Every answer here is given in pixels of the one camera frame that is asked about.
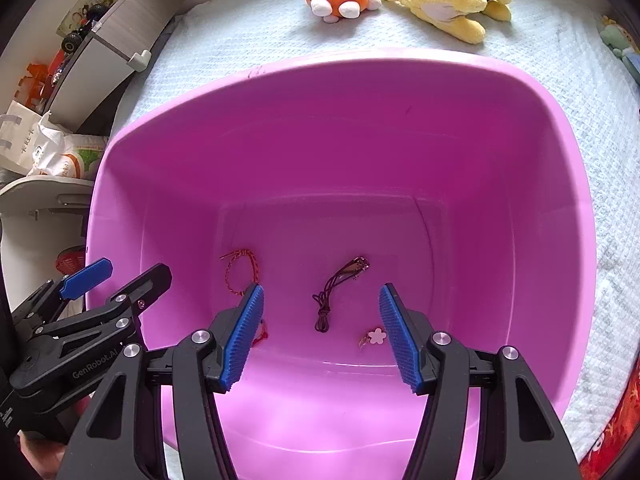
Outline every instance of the mattress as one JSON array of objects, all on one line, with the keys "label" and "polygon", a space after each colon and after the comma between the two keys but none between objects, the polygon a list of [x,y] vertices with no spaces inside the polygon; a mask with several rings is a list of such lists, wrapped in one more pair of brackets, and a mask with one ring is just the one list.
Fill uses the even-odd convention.
[{"label": "mattress", "polygon": [[[596,29],[599,17],[587,8],[571,0],[514,0],[510,7],[511,23],[475,16],[487,31],[486,39],[469,45],[393,4],[335,24],[313,16],[302,0],[201,4],[177,20],[152,68],[133,79],[113,130],[217,78],[330,50],[444,48],[495,57],[531,74],[568,117],[593,198],[595,309],[584,365],[562,419],[581,459],[622,396],[640,337],[640,92],[601,42]],[[544,344],[553,327],[539,330]]]}]

